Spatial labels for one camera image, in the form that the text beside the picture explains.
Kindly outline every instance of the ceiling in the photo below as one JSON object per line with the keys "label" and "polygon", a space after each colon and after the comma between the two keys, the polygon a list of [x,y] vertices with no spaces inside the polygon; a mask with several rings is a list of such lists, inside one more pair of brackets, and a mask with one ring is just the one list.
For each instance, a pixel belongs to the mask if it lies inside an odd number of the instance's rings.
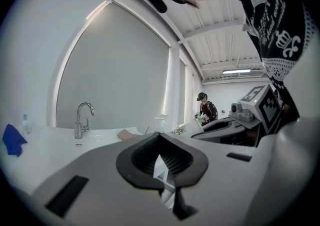
{"label": "ceiling", "polygon": [[[195,62],[204,84],[222,80],[266,79],[263,64],[247,32],[242,31],[244,10],[238,0],[198,0],[200,8],[164,0],[161,14]],[[223,70],[250,68],[251,73],[222,74]]]}

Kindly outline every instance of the white crown print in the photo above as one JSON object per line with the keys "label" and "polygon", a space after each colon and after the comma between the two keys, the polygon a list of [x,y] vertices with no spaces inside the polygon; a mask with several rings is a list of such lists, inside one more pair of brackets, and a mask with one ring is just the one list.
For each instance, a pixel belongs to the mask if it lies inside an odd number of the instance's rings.
{"label": "white crown print", "polygon": [[293,38],[291,38],[289,33],[285,30],[283,30],[281,34],[279,31],[276,31],[275,35],[278,37],[275,44],[278,48],[283,49],[282,54],[284,57],[292,57],[293,53],[298,51],[298,47],[295,46],[295,42],[301,42],[299,36],[295,35]]}

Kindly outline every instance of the black rubber grip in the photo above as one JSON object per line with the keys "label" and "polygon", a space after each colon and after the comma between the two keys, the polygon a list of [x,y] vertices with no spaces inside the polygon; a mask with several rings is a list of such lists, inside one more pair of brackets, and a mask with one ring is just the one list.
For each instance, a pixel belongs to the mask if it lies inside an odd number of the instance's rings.
{"label": "black rubber grip", "polygon": [[88,181],[88,178],[82,176],[73,177],[46,205],[46,208],[55,215],[63,217]]}
{"label": "black rubber grip", "polygon": [[236,160],[242,160],[242,161],[246,161],[246,162],[249,162],[251,160],[251,156],[247,156],[247,155],[243,155],[243,154],[238,154],[238,153],[233,153],[233,152],[230,152],[227,157],[229,158],[233,158],[233,159],[236,159]]}

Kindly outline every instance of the chrome faucet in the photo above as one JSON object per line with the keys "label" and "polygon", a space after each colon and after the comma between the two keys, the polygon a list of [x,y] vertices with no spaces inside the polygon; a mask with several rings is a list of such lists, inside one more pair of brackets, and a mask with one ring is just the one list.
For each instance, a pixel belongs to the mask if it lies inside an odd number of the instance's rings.
{"label": "chrome faucet", "polygon": [[74,129],[76,139],[82,138],[82,132],[89,132],[89,118],[86,119],[86,126],[81,126],[81,122],[80,122],[81,108],[84,105],[87,105],[90,108],[92,116],[95,114],[94,107],[89,102],[83,102],[79,105],[78,110],[76,112],[76,123],[75,123],[75,129]]}

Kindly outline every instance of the small bottle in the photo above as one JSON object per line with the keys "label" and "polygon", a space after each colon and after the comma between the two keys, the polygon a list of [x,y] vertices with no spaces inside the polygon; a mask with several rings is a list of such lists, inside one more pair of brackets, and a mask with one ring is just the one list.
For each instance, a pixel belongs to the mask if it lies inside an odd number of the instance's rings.
{"label": "small bottle", "polygon": [[22,127],[23,127],[23,133],[25,137],[31,133],[31,124],[27,120],[26,114],[23,115]]}

